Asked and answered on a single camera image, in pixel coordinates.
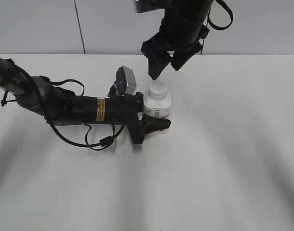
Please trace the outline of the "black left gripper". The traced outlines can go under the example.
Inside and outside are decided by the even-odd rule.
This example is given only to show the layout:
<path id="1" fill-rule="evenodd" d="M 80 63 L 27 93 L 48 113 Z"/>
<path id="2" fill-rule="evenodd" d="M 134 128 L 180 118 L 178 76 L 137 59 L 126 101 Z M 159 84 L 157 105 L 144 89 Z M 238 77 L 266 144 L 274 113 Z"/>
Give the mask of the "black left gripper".
<path id="1" fill-rule="evenodd" d="M 127 127 L 134 144 L 142 144 L 146 135 L 162 135 L 171 125 L 169 119 L 155 118 L 138 113 L 144 110 L 144 95 L 96 98 L 75 96 L 71 99 L 71 119 L 84 124 L 113 124 Z"/>

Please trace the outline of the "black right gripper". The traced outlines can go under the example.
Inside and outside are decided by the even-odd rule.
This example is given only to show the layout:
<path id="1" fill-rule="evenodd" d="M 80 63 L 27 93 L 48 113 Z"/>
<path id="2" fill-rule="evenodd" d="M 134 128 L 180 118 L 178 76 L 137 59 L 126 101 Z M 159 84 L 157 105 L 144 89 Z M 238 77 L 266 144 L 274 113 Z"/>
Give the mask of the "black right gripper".
<path id="1" fill-rule="evenodd" d="M 202 50 L 199 41 L 208 34 L 209 29 L 203 21 L 165 15 L 158 33 L 143 42 L 141 47 L 142 54 L 148 58 L 148 74 L 152 80 L 157 80 L 169 63 L 175 71 L 180 70 Z M 173 57 L 168 51 L 174 51 Z"/>

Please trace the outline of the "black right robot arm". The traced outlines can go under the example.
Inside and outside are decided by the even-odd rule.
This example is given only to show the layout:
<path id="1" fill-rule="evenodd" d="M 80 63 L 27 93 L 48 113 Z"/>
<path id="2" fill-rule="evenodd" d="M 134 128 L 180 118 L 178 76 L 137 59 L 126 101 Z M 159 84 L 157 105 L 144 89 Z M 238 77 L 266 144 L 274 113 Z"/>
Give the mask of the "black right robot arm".
<path id="1" fill-rule="evenodd" d="M 160 28 L 143 42 L 141 52 L 148 59 L 148 74 L 156 80 L 167 65 L 175 71 L 202 50 L 199 40 L 209 30 L 203 25 L 212 0 L 148 0 L 154 8 L 164 9 Z"/>

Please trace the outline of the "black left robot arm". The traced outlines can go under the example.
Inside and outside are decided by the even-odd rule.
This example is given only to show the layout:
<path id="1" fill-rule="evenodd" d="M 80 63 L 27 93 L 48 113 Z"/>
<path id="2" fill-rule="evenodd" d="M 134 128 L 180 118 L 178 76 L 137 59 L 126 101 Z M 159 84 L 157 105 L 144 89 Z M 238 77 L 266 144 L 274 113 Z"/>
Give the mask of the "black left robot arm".
<path id="1" fill-rule="evenodd" d="M 15 64 L 12 59 L 0 58 L 0 89 L 4 90 L 1 105 L 5 106 L 8 93 L 11 93 L 19 106 L 44 117 L 55 134 L 73 146 L 101 151 L 108 148 L 127 128 L 134 144 L 142 144 L 146 135 L 168 129 L 171 121 L 166 118 L 154 118 L 138 114 L 143 111 L 143 94 L 136 91 L 134 73 L 126 66 L 116 72 L 116 79 L 111 86 L 108 97 L 88 97 L 76 95 L 61 85 L 74 82 L 66 79 L 53 82 L 45 76 L 31 76 Z M 57 126 L 109 124 L 112 135 L 90 144 L 76 143 L 65 138 Z"/>

